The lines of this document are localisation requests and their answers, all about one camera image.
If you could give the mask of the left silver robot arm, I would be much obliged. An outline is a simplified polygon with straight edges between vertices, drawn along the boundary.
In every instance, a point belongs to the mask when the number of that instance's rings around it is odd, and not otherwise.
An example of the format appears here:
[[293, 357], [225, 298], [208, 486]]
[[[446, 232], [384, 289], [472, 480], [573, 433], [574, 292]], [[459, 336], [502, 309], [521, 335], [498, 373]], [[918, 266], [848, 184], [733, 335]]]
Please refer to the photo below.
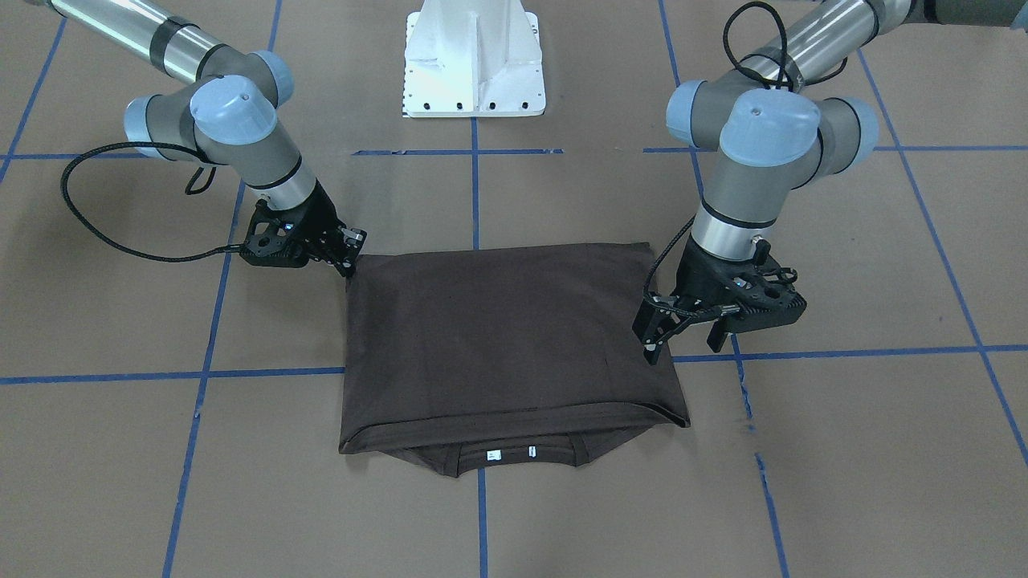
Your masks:
[[776, 37], [749, 55], [734, 55], [715, 81], [683, 82], [666, 107], [669, 134], [715, 151], [696, 215], [683, 227], [675, 289], [642, 289], [633, 332], [650, 364], [671, 337], [710, 324], [706, 344], [722, 350], [731, 334], [793, 324], [806, 299], [797, 273], [771, 254], [768, 234], [790, 191], [866, 160], [879, 122], [859, 99], [811, 101], [803, 91], [835, 77], [849, 55], [906, 23], [992, 26], [1024, 31], [1024, 1], [823, 1], [785, 26], [763, 1], [746, 10], [773, 19]]

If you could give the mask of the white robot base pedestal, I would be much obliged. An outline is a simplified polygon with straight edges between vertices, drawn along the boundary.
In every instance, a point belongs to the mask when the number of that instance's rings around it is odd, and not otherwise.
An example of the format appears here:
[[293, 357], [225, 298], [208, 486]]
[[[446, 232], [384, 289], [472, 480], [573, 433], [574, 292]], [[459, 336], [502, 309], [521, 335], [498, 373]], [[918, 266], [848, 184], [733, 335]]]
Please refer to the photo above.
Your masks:
[[405, 32], [404, 117], [545, 113], [540, 23], [521, 1], [426, 1]]

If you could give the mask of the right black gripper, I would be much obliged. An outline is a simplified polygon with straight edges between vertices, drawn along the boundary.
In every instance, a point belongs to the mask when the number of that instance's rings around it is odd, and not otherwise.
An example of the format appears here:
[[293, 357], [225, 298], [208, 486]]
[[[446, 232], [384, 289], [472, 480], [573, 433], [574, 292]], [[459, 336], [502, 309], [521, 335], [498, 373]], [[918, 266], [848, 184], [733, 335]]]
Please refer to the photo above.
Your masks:
[[258, 201], [241, 255], [255, 267], [304, 267], [309, 261], [323, 261], [350, 279], [366, 240], [367, 231], [345, 227], [338, 219], [318, 181], [308, 198], [292, 209], [276, 211], [267, 201]]

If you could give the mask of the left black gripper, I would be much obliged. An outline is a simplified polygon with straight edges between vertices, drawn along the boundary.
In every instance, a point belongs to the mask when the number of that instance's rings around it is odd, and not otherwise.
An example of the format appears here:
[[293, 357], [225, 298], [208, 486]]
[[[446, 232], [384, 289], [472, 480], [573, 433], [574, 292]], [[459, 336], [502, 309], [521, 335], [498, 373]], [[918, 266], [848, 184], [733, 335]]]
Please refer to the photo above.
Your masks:
[[797, 289], [796, 270], [782, 267], [770, 254], [770, 242], [757, 241], [751, 259], [730, 261], [709, 254], [694, 240], [687, 241], [676, 270], [673, 299], [642, 296], [632, 332], [642, 344], [642, 355], [658, 356], [671, 337], [695, 321], [700, 312], [712, 323], [706, 344], [722, 352], [734, 333], [793, 324], [807, 308]]

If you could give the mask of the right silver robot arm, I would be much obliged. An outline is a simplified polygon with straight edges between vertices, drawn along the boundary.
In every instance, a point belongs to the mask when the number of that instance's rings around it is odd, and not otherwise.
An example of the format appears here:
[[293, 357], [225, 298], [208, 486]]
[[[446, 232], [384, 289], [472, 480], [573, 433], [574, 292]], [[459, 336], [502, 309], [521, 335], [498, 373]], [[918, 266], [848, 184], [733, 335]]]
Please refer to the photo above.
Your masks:
[[196, 23], [151, 1], [47, 1], [63, 19], [150, 62], [183, 88], [140, 96], [124, 111], [124, 148], [147, 157], [234, 169], [257, 195], [242, 244], [216, 246], [197, 259], [238, 254], [255, 267], [327, 263], [355, 274], [367, 234], [348, 228], [287, 129], [279, 107], [295, 87], [271, 51], [243, 55]]

